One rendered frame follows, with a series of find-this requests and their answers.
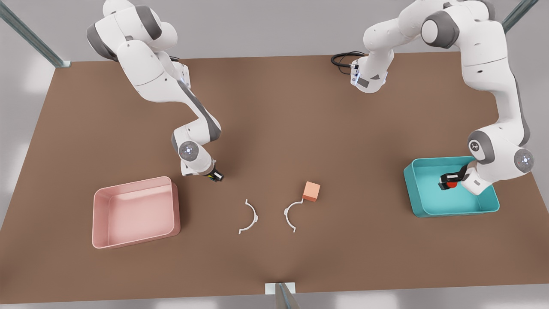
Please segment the silver frame post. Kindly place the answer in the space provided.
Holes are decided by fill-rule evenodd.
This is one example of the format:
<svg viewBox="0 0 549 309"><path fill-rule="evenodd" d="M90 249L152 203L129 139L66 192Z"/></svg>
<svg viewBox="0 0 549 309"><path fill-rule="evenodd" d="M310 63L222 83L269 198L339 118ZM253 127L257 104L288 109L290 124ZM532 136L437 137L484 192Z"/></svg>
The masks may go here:
<svg viewBox="0 0 549 309"><path fill-rule="evenodd" d="M508 31L510 31L510 29L512 29L513 26L516 25L516 23L518 23L518 21L522 19L523 16L527 14L527 12L529 12L529 10L533 8L538 1L539 0L520 0L520 2L501 23L504 33L508 33Z"/></svg>
<svg viewBox="0 0 549 309"><path fill-rule="evenodd" d="M276 309L301 309L296 301L295 283L266 283L265 295L275 295Z"/></svg>
<svg viewBox="0 0 549 309"><path fill-rule="evenodd" d="M71 61L64 61L47 44L45 44L6 4L0 0L0 18L16 33L29 43L55 68L69 68Z"/></svg>

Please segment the blue storage box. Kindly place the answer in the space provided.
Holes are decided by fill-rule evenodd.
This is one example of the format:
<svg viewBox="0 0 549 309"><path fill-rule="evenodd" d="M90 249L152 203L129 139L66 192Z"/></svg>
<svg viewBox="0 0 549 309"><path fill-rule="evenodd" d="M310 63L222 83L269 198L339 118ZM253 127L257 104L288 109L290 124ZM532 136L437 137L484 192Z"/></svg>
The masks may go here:
<svg viewBox="0 0 549 309"><path fill-rule="evenodd" d="M418 158L404 169L410 205L419 218L477 215L496 212L500 203L493 186L476 196L458 184L441 190L440 176L458 172L472 156Z"/></svg>

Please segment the orange cube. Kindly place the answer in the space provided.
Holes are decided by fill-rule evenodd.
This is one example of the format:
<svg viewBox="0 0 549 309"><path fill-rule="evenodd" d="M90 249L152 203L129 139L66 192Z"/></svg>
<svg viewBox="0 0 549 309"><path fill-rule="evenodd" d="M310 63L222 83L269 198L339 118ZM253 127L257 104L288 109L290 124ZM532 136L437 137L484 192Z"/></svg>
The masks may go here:
<svg viewBox="0 0 549 309"><path fill-rule="evenodd" d="M307 201L316 201L318 199L320 188L321 186L319 184L307 181L302 194L302 198Z"/></svg>

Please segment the pink storage box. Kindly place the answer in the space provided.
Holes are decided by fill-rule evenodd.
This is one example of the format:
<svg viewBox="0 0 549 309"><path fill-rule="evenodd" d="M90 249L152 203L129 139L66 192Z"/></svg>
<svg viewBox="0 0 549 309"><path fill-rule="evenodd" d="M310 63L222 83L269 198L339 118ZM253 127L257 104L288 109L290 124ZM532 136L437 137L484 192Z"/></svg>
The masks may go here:
<svg viewBox="0 0 549 309"><path fill-rule="evenodd" d="M172 237L180 230L178 188L167 176L100 188L94 194L94 248L122 248Z"/></svg>

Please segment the white curved bracket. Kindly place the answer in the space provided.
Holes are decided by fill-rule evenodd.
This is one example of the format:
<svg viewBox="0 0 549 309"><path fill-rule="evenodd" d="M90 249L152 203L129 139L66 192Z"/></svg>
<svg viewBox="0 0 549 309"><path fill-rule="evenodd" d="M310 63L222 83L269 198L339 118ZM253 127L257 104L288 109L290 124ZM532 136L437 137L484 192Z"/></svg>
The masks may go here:
<svg viewBox="0 0 549 309"><path fill-rule="evenodd" d="M253 227L253 225L258 221L258 215L257 215L257 212L256 212L256 209L254 208L253 205L251 205L248 201L248 199L245 200L245 205L249 206L253 212L253 220L251 221L251 223L245 227L245 228L241 228L239 229L238 231L238 234L240 235L241 233L243 233L243 231L247 231L249 230L251 227Z"/></svg>
<svg viewBox="0 0 549 309"><path fill-rule="evenodd" d="M293 233L296 232L296 227L290 222L290 210L292 208L292 206L295 206L295 205L302 205L304 202L304 199L302 198L300 201L296 201L296 202L293 202L292 204L290 204L286 209L284 209L283 211L283 214L284 216L286 217L286 222L287 224L289 225L289 227L292 229Z"/></svg>

